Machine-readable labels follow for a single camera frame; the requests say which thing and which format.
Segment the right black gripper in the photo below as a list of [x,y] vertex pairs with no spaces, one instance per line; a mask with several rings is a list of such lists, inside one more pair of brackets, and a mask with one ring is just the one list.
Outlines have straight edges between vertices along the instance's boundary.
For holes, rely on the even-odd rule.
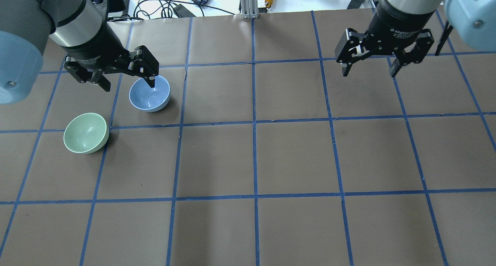
[[424,29],[428,20],[429,14],[409,14],[391,5],[377,5],[365,33],[347,28],[342,34],[335,48],[342,75],[347,77],[354,63],[370,56],[396,56],[389,67],[390,77],[396,77],[410,63],[421,63],[434,43],[432,32]]

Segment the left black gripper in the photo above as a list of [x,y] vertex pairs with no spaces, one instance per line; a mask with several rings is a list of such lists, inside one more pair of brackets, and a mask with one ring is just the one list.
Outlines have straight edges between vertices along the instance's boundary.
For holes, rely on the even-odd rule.
[[64,61],[64,69],[80,84],[90,82],[108,93],[111,84],[103,73],[123,72],[130,68],[133,76],[143,78],[150,88],[155,88],[155,78],[159,75],[158,60],[144,45],[129,53],[107,23],[101,24],[97,34],[88,42],[74,47],[64,46],[63,49],[70,58]]

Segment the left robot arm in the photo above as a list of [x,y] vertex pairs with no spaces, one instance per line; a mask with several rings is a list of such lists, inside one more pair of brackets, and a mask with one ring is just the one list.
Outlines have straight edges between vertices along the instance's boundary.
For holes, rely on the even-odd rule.
[[109,13],[124,10],[124,0],[1,0],[1,104],[30,94],[49,39],[64,49],[63,67],[79,83],[89,81],[108,92],[105,74],[122,73],[154,88],[157,59],[145,46],[125,49],[107,23]]

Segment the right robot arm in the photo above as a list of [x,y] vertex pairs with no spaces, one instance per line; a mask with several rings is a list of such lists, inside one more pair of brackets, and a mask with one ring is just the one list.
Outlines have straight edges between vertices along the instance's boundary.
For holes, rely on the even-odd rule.
[[434,45],[425,25],[439,5],[444,6],[446,23],[436,54],[453,29],[467,46],[495,50],[496,0],[380,0],[367,30],[347,28],[336,46],[343,76],[354,63],[371,56],[396,57],[389,67],[391,77],[406,65],[421,63]]

